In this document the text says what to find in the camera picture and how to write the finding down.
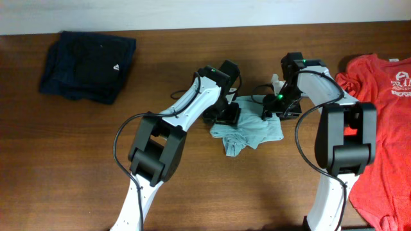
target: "red t-shirt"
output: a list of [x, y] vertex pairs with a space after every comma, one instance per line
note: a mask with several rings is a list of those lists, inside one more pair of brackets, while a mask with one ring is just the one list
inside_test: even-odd
[[376, 230], [411, 230], [411, 58], [363, 55], [336, 81], [378, 111], [376, 158], [354, 185], [351, 203]]

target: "white logo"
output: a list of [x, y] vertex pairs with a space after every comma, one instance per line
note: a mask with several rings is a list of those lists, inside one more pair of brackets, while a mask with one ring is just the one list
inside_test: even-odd
[[402, 78], [410, 78], [410, 77], [408, 76], [408, 73], [404, 71], [400, 71], [397, 73], [396, 78], [397, 78], [397, 81], [399, 81]]
[[411, 90], [411, 79], [408, 73], [400, 71], [396, 75], [396, 80], [391, 81], [391, 93], [395, 96], [411, 96], [411, 92], [398, 92], [397, 90]]

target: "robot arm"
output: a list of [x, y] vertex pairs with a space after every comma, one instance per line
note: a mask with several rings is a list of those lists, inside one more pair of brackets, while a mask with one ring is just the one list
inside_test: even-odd
[[[305, 94], [315, 106], [339, 98], [341, 90], [320, 60], [305, 60], [301, 53], [288, 53], [281, 60], [283, 88], [264, 99], [262, 117], [275, 112], [282, 119], [294, 119], [301, 113], [299, 100]], [[321, 113], [315, 141], [317, 164], [346, 185], [346, 199], [365, 167], [372, 164], [376, 147], [376, 109], [372, 103], [360, 103], [344, 91], [344, 97], [319, 108]], [[357, 129], [345, 135], [344, 128]], [[314, 206], [304, 218], [305, 230], [340, 230], [338, 222], [344, 203], [340, 182], [321, 175]]]
[[[200, 81], [196, 78], [190, 89], [161, 114], [173, 115], [185, 107], [186, 109], [175, 116], [143, 117], [134, 138], [128, 160], [131, 161], [132, 177], [140, 185], [143, 219], [160, 186], [167, 182], [177, 169], [187, 131], [195, 120], [203, 112], [206, 121], [235, 124], [238, 120], [238, 104], [230, 103], [226, 99], [231, 85], [240, 74], [237, 65], [226, 60], [219, 70], [207, 66], [198, 70], [198, 73], [201, 76]], [[150, 138], [152, 135], [164, 137], [166, 144], [163, 146], [156, 143]], [[140, 230], [141, 222], [144, 221], [140, 219], [138, 200], [136, 185], [130, 180], [123, 208], [111, 230]]]

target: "light blue cloth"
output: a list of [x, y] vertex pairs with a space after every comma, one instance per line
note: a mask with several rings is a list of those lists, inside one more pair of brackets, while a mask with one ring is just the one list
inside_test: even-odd
[[[264, 96], [254, 96], [262, 101]], [[267, 141], [280, 141], [284, 138], [280, 119], [273, 114], [266, 121], [261, 119], [263, 106], [251, 100], [250, 96], [237, 97], [234, 101], [241, 108], [240, 118], [236, 126], [214, 124], [210, 133], [214, 138], [222, 138], [225, 153], [236, 157], [247, 145], [253, 149]]]

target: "wooden table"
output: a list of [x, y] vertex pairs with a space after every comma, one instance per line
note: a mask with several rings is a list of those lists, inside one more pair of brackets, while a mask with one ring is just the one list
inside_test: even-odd
[[[125, 88], [116, 102], [69, 101], [39, 94], [48, 47], [58, 35], [0, 37], [0, 230], [106, 230], [117, 219], [129, 179], [115, 165], [112, 141], [132, 114], [160, 112], [186, 89], [193, 71], [225, 59], [239, 64], [240, 95], [281, 76], [280, 59], [301, 51], [320, 58], [331, 73], [352, 55], [411, 56], [410, 22], [262, 26], [203, 30], [122, 31], [137, 39]], [[303, 111], [312, 106], [302, 101]], [[319, 114], [301, 128], [312, 161]], [[180, 166], [157, 193], [147, 230], [259, 230], [300, 225], [319, 174], [300, 158], [296, 121], [282, 122], [284, 139], [225, 156], [222, 141], [200, 119], [190, 128]], [[138, 122], [125, 129], [127, 153]], [[366, 222], [351, 205], [343, 226]]]

